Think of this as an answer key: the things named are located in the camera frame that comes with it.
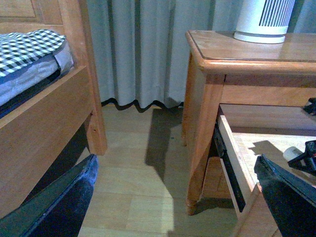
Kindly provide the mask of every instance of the white cylindrical device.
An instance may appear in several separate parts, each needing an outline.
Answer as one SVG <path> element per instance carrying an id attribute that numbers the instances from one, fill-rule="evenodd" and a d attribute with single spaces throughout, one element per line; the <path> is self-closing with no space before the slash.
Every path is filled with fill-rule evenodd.
<path id="1" fill-rule="evenodd" d="M 256 43 L 282 43 L 295 0 L 244 0 L 235 39 Z"/>

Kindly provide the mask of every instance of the laminate flooring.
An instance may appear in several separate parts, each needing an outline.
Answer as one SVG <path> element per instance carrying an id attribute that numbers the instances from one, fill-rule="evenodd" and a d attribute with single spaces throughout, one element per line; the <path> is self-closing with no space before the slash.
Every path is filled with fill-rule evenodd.
<path id="1" fill-rule="evenodd" d="M 231 201 L 205 200 L 185 210 L 189 162 L 181 142 L 181 109 L 102 108 L 108 150 L 99 158 L 94 194 L 79 237 L 228 237 L 237 217 Z M 88 155 L 85 150 L 82 157 Z"/>

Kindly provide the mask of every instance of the bed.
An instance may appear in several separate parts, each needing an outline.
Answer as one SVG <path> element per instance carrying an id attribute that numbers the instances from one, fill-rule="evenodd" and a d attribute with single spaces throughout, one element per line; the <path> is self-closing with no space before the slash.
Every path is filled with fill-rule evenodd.
<path id="1" fill-rule="evenodd" d="M 0 119 L 0 217 L 16 209 L 84 124 L 89 150 L 107 143 L 84 0 L 0 1 L 0 34 L 66 35 L 74 68 Z"/>

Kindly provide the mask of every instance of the nightstand drawer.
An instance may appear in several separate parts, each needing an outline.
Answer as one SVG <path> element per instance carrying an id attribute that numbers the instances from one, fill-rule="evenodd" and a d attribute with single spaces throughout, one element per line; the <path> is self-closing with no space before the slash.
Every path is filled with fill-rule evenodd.
<path id="1" fill-rule="evenodd" d="M 316 184 L 315 177 L 293 170 L 283 158 L 287 148 L 295 146 L 304 151 L 305 142 L 316 140 L 316 120 L 300 108 L 223 104 L 219 109 L 217 123 L 231 164 L 232 170 L 227 168 L 223 159 L 222 166 L 238 216 L 242 212 L 240 194 L 232 182 L 231 173 L 235 175 L 247 205 L 258 183 L 254 165 L 257 156 L 261 154 L 302 179 Z"/>

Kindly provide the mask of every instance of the wooden nightstand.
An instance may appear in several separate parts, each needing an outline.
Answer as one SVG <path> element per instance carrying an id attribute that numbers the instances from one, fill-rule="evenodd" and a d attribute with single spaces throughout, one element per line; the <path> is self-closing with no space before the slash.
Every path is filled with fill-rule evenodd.
<path id="1" fill-rule="evenodd" d="M 183 141 L 191 159 L 188 214 L 194 214 L 201 196 L 232 196 L 240 226 L 235 236 L 242 236 L 240 229 L 246 217 L 236 207 L 231 183 L 228 181 L 230 192 L 223 184 L 223 174 L 227 180 L 225 167 L 220 170 L 220 159 L 209 158 L 215 122 L 218 118 L 220 127 L 227 127 L 222 112 L 226 111 L 230 115 L 227 120 L 235 123 L 233 126 L 268 129 L 275 124 L 277 129 L 316 130 L 314 121 L 296 115 L 298 107 L 316 97 L 316 35 L 287 34 L 282 44 L 243 42 L 234 39 L 233 33 L 214 31 L 189 31 L 186 37 L 191 48 L 183 115 Z M 222 135 L 228 141 L 233 140 L 230 128 Z M 238 153 L 242 149 L 235 147 L 237 143 L 226 145 Z M 236 157 L 231 162 L 245 196 L 244 210 L 248 210 L 251 200 L 262 199 L 264 203 L 264 199 L 253 175 L 245 174 L 246 168 L 236 170 L 235 163 L 243 167 L 239 154 Z"/>

